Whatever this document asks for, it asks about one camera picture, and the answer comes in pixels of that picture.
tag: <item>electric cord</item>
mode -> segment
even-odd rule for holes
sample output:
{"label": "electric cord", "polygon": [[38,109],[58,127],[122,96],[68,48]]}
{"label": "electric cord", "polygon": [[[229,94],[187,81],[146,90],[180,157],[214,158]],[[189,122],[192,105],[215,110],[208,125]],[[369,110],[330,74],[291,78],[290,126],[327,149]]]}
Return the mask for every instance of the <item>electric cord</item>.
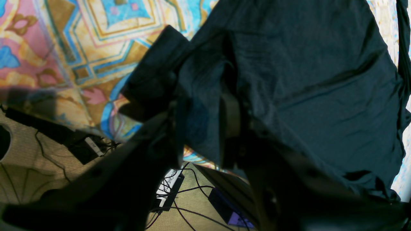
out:
{"label": "electric cord", "polygon": [[179,194],[181,192],[188,192],[188,191],[192,191],[192,190],[196,190],[196,189],[200,189],[200,188],[211,188],[211,189],[213,189],[214,187],[209,186],[209,185],[204,185],[204,186],[199,186],[199,187],[195,187],[195,188],[191,188],[191,189],[181,190],[181,191],[178,191],[178,192],[169,193],[169,194],[166,194],[166,195],[161,195],[161,196],[158,195],[157,198],[164,197],[164,196],[170,196],[170,195],[173,195],[173,194]]}
{"label": "electric cord", "polygon": [[51,157],[48,157],[45,152],[44,152],[44,148],[43,148],[43,144],[40,142],[39,137],[37,136],[37,134],[39,133],[39,130],[37,130],[36,134],[34,135],[34,137],[36,138],[37,143],[40,146],[40,150],[42,152],[42,156],[47,159],[48,161],[50,161],[51,163],[53,163],[54,165],[56,165],[58,168],[63,170],[63,175],[64,178],[71,183],[72,181],[67,177],[67,173],[66,173],[66,168],[62,167],[58,162],[56,162],[55,160],[53,160]]}
{"label": "electric cord", "polygon": [[16,196],[16,199],[17,199],[17,201],[18,201],[18,204],[21,204],[20,198],[19,198],[18,195],[17,195],[16,187],[15,187],[14,184],[13,184],[13,181],[12,181],[10,175],[9,175],[9,172],[6,170],[6,168],[4,167],[3,163],[0,162],[0,165],[1,165],[1,167],[3,168],[3,170],[4,170],[4,173],[6,173],[6,176],[7,176],[7,178],[9,179],[10,184],[12,185],[12,188],[13,188],[13,191],[14,191],[14,195]]}
{"label": "electric cord", "polygon": [[154,212],[154,215],[151,217],[150,221],[146,223],[146,225],[151,224],[151,222],[154,220],[154,217],[157,215],[158,212]]}
{"label": "electric cord", "polygon": [[1,111],[3,112],[3,113],[6,113],[6,109],[4,109],[4,107],[3,107],[3,105],[2,104],[0,104],[0,109],[1,109]]}
{"label": "electric cord", "polygon": [[199,179],[197,178],[196,172],[193,169],[183,169],[183,170],[191,170],[193,172],[194,178],[196,179],[197,185],[200,187],[201,192],[204,194],[205,197],[208,198],[208,195],[204,192],[204,190],[200,186]]}
{"label": "electric cord", "polygon": [[240,216],[241,220],[244,222],[244,225],[245,225],[245,227],[247,228],[247,231],[250,231],[250,228],[248,227],[247,222],[245,222],[244,217],[243,217],[241,214],[238,214],[238,215]]}
{"label": "electric cord", "polygon": [[152,225],[154,225],[154,222],[157,221],[157,218],[158,218],[159,216],[160,216],[160,213],[157,214],[157,216],[156,216],[156,218],[154,219],[154,221],[153,221],[149,226],[147,226],[145,229],[149,229]]}
{"label": "electric cord", "polygon": [[49,174],[41,173],[39,170],[36,170],[36,169],[27,169],[26,170],[26,175],[24,177],[23,195],[21,196],[21,201],[24,201],[24,196],[25,196],[25,191],[26,191],[26,186],[27,186],[27,180],[28,180],[28,176],[29,176],[30,171],[33,171],[33,172],[38,173],[38,174],[43,175],[43,176],[48,176],[48,177],[54,176],[53,174],[49,175]]}
{"label": "electric cord", "polygon": [[[161,210],[169,209],[169,208],[177,209],[175,206],[171,206],[171,207],[163,207],[163,208],[161,208]],[[188,213],[192,213],[192,214],[195,214],[195,215],[204,217],[204,218],[206,218],[206,219],[208,219],[208,220],[210,220],[210,221],[212,221],[212,222],[214,222],[214,223],[216,223],[216,224],[219,224],[220,226],[223,226],[223,227],[227,228],[228,230],[235,231],[234,229],[226,226],[225,224],[223,224],[223,223],[221,223],[221,222],[219,222],[219,221],[217,221],[217,220],[214,220],[214,219],[212,219],[212,218],[210,218],[210,217],[207,217],[207,216],[205,216],[205,215],[203,215],[203,214],[201,214],[201,213],[197,213],[197,212],[194,212],[194,211],[191,211],[191,210],[188,210],[188,209],[185,209],[185,208],[180,208],[180,207],[178,207],[178,209],[180,209],[180,210],[182,210],[182,211],[185,211],[185,212],[188,212]]]}
{"label": "electric cord", "polygon": [[171,177],[174,177],[174,176],[177,174],[178,170],[184,170],[184,169],[187,167],[188,164],[190,164],[190,162],[187,162],[187,163],[183,166],[183,168],[177,169],[177,171],[176,171],[174,174],[172,174],[171,176],[165,177],[164,180],[161,182],[161,185],[163,185],[163,190],[160,189],[160,191],[168,193],[168,192],[166,191],[166,187],[168,187],[169,189],[170,189],[171,187],[170,187],[170,184],[167,182],[166,179],[171,178]]}
{"label": "electric cord", "polygon": [[102,156],[105,156],[110,150],[112,150],[113,152],[121,144],[113,140],[110,140],[110,142],[106,143],[104,141],[104,138],[99,136],[89,136],[89,138],[99,147],[100,150],[105,150]]}
{"label": "electric cord", "polygon": [[181,213],[180,208],[177,206],[177,203],[175,202],[175,200],[174,200],[174,205],[175,205],[178,213],[180,213],[180,216],[184,219],[184,221],[188,224],[188,226],[190,226],[190,228],[191,228],[193,231],[197,231],[197,230],[190,224],[190,222],[187,221],[187,219],[184,217],[184,215]]}
{"label": "electric cord", "polygon": [[7,192],[6,192],[6,189],[4,188],[4,186],[3,186],[2,184],[0,184],[0,187],[2,188],[3,193],[4,193],[4,195],[6,196],[7,204],[10,204],[9,195],[8,195]]}

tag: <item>black cable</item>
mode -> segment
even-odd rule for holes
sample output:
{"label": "black cable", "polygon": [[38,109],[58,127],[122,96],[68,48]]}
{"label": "black cable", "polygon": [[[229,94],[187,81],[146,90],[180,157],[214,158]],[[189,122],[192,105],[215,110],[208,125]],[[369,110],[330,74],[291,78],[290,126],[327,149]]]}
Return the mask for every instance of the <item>black cable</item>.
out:
{"label": "black cable", "polygon": [[158,189],[158,190],[160,190],[160,191],[162,191],[162,192],[165,192],[166,194],[158,194],[158,195],[163,195],[163,196],[167,196],[168,195],[168,191],[166,191],[166,190],[163,190],[163,189]]}
{"label": "black cable", "polygon": [[67,177],[66,168],[60,166],[55,160],[53,160],[53,159],[51,159],[50,157],[46,156],[46,154],[45,154],[45,152],[44,152],[43,145],[42,145],[42,143],[40,142],[39,137],[37,136],[38,133],[39,133],[39,130],[37,130],[37,132],[36,132],[36,134],[34,135],[34,137],[36,138],[37,143],[38,143],[39,146],[40,146],[40,149],[41,149],[41,151],[42,151],[42,156],[43,156],[45,159],[47,159],[48,161],[50,161],[51,163],[53,163],[54,165],[56,165],[57,167],[59,167],[60,169],[62,169],[62,170],[63,170],[63,174],[64,174],[64,178],[66,178],[66,180],[67,180],[69,183],[71,183],[72,181]]}
{"label": "black cable", "polygon": [[[177,209],[176,207],[162,207],[161,210],[163,210],[163,209],[168,209],[168,208]],[[179,207],[178,209],[180,209],[180,210],[182,210],[182,211],[186,211],[186,212],[188,212],[188,213],[193,213],[193,214],[195,214],[195,215],[204,217],[204,218],[209,219],[210,221],[212,221],[212,222],[214,222],[214,223],[217,223],[217,224],[219,224],[219,225],[221,225],[221,226],[223,226],[223,227],[225,227],[225,228],[227,228],[227,229],[229,229],[229,230],[231,230],[231,231],[235,231],[234,229],[226,226],[225,224],[223,224],[223,223],[221,223],[221,222],[218,222],[218,221],[216,221],[216,220],[214,220],[214,219],[212,219],[212,218],[210,218],[210,217],[207,217],[207,216],[205,216],[205,215],[203,215],[203,214],[201,214],[201,213],[197,213],[197,212],[194,212],[194,211],[191,211],[191,210],[188,210],[188,209],[185,209],[185,208],[180,208],[180,207]]]}
{"label": "black cable", "polygon": [[111,144],[112,144],[114,150],[116,150],[117,147],[118,147],[121,143],[116,143],[116,142],[114,142],[114,141],[111,141]]}
{"label": "black cable", "polygon": [[[179,170],[184,170],[185,167],[187,167],[187,165],[189,165],[189,164],[190,164],[190,162],[187,162],[187,163],[184,165],[183,168],[177,169],[177,171],[179,171]],[[173,175],[171,175],[171,176],[164,177],[164,179],[171,178],[171,177],[175,176],[176,174],[177,174],[177,172],[175,172],[175,173],[174,173]]]}
{"label": "black cable", "polygon": [[111,149],[112,149],[112,147],[109,147],[109,148],[107,149],[107,151],[104,152],[103,156],[105,156]]}
{"label": "black cable", "polygon": [[33,192],[33,194],[31,194],[30,202],[33,201],[34,196],[37,194],[38,191],[40,191],[40,189],[42,189],[44,186],[50,184],[50,183],[53,182],[53,181],[55,181],[55,180],[47,181],[47,182],[43,183],[42,185],[40,185],[40,186]]}
{"label": "black cable", "polygon": [[243,217],[241,214],[238,214],[238,215],[240,216],[241,220],[244,222],[244,225],[245,225],[245,227],[247,228],[247,231],[250,231],[250,228],[248,227],[247,222],[245,222],[244,217]]}
{"label": "black cable", "polygon": [[27,185],[27,179],[28,179],[28,175],[29,175],[30,171],[36,172],[36,173],[41,174],[41,175],[43,175],[43,176],[54,176],[54,175],[52,175],[52,174],[47,175],[47,174],[41,173],[39,170],[36,170],[36,169],[31,169],[31,168],[30,168],[30,169],[27,169],[27,170],[26,170],[26,176],[25,176],[25,178],[24,178],[24,183],[23,183],[23,192],[22,192],[22,196],[21,196],[21,201],[24,201],[25,188],[26,188],[26,185]]}
{"label": "black cable", "polygon": [[179,208],[179,207],[177,206],[177,204],[175,203],[175,200],[174,200],[174,205],[175,205],[178,213],[180,213],[180,216],[184,219],[184,221],[188,224],[188,226],[190,226],[190,228],[191,228],[193,231],[196,231],[196,229],[190,224],[190,222],[187,221],[187,219],[186,219],[186,218],[184,217],[184,215],[181,213],[180,208]]}
{"label": "black cable", "polygon": [[160,216],[160,213],[158,213],[157,214],[157,216],[156,216],[156,218],[154,219],[154,221],[149,225],[149,226],[147,226],[145,229],[149,229],[153,224],[154,224],[154,222],[157,220],[157,218]]}
{"label": "black cable", "polygon": [[15,186],[14,186],[14,184],[13,184],[12,179],[10,178],[9,172],[7,172],[7,170],[6,170],[6,168],[4,167],[3,163],[0,162],[0,165],[1,165],[1,167],[3,168],[3,170],[4,170],[4,173],[6,173],[6,176],[7,176],[7,178],[9,179],[10,184],[12,185],[12,188],[13,188],[14,194],[16,195],[16,198],[17,198],[18,203],[21,204],[20,198],[19,198],[18,195],[17,195],[16,188],[15,188]]}
{"label": "black cable", "polygon": [[0,184],[0,186],[1,186],[2,190],[3,190],[4,195],[6,196],[7,204],[10,204],[9,195],[7,195],[6,189],[3,187],[2,184]]}
{"label": "black cable", "polygon": [[199,187],[195,187],[195,188],[191,188],[191,189],[181,190],[181,191],[178,191],[178,192],[169,193],[169,194],[166,194],[166,195],[159,195],[158,197],[170,196],[170,195],[173,195],[173,194],[179,194],[181,192],[192,191],[192,190],[199,189],[199,188],[211,188],[211,189],[213,189],[214,187],[209,186],[209,185],[204,185],[204,186],[199,186]]}
{"label": "black cable", "polygon": [[149,222],[146,222],[146,224],[150,224],[150,223],[154,220],[154,217],[156,216],[157,213],[158,213],[158,212],[154,212],[153,217],[151,217],[150,221],[149,221]]}
{"label": "black cable", "polygon": [[169,184],[165,179],[161,182],[161,185],[163,186],[163,190],[160,189],[161,191],[168,193],[167,190],[166,190],[166,186],[167,186],[167,187],[170,189],[170,191],[171,191],[170,184]]}
{"label": "black cable", "polygon": [[191,170],[194,173],[194,177],[196,179],[197,185],[200,187],[201,192],[208,198],[208,195],[204,192],[204,190],[201,188],[199,179],[197,178],[197,174],[193,169],[183,169],[183,170]]}

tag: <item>blue pattern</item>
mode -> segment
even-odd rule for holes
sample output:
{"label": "blue pattern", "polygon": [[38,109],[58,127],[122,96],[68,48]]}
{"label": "blue pattern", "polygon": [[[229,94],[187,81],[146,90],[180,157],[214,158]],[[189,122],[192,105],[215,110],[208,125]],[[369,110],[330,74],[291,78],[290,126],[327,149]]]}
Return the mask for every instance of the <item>blue pattern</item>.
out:
{"label": "blue pattern", "polygon": [[123,135],[123,137],[129,138],[129,136],[136,134],[137,131],[141,128],[141,126],[142,124],[137,124],[136,126],[131,128],[130,131],[128,131],[125,135]]}
{"label": "blue pattern", "polygon": [[53,120],[63,124],[64,126],[73,126],[73,123],[66,117],[66,113],[54,116]]}
{"label": "blue pattern", "polygon": [[132,18],[150,18],[142,0],[128,0],[126,4],[116,5],[114,0],[101,0],[104,6],[108,26]]}
{"label": "blue pattern", "polygon": [[0,18],[3,17],[6,12],[6,2],[7,0],[0,0]]}
{"label": "blue pattern", "polygon": [[0,48],[0,69],[5,67],[16,68],[20,66],[17,57],[12,54],[12,50],[8,46]]}

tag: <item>wrinkled cloth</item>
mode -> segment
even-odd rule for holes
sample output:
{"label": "wrinkled cloth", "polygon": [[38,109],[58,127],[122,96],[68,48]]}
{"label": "wrinkled cloth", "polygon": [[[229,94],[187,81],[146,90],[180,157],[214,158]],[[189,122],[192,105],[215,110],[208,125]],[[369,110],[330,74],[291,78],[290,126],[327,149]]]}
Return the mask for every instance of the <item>wrinkled cloth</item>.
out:
{"label": "wrinkled cloth", "polygon": [[410,122],[406,7],[397,2],[397,70],[366,1],[222,0],[191,41],[167,27],[126,90],[149,102],[178,83],[193,102],[187,144],[218,164],[221,81],[235,78],[281,142],[357,194],[399,200],[390,186]]}

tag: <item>white label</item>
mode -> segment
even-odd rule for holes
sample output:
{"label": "white label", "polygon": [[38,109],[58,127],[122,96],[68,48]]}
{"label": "white label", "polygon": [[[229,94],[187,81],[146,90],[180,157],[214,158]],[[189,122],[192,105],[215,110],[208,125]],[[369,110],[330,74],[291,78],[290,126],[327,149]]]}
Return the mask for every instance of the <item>white label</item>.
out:
{"label": "white label", "polygon": [[[170,193],[171,188],[174,186],[175,182],[177,181],[177,178],[179,177],[181,173],[181,170],[174,170],[171,169],[165,176],[163,182],[160,184],[157,190],[158,195],[167,195]],[[157,199],[160,199],[160,207],[163,207],[164,203],[167,200],[167,196],[164,197],[159,197]]]}
{"label": "white label", "polygon": [[104,153],[101,152],[100,148],[93,142],[92,139],[90,139],[90,137],[87,137],[84,139],[86,141],[86,143],[97,153],[97,155],[99,157],[103,156]]}

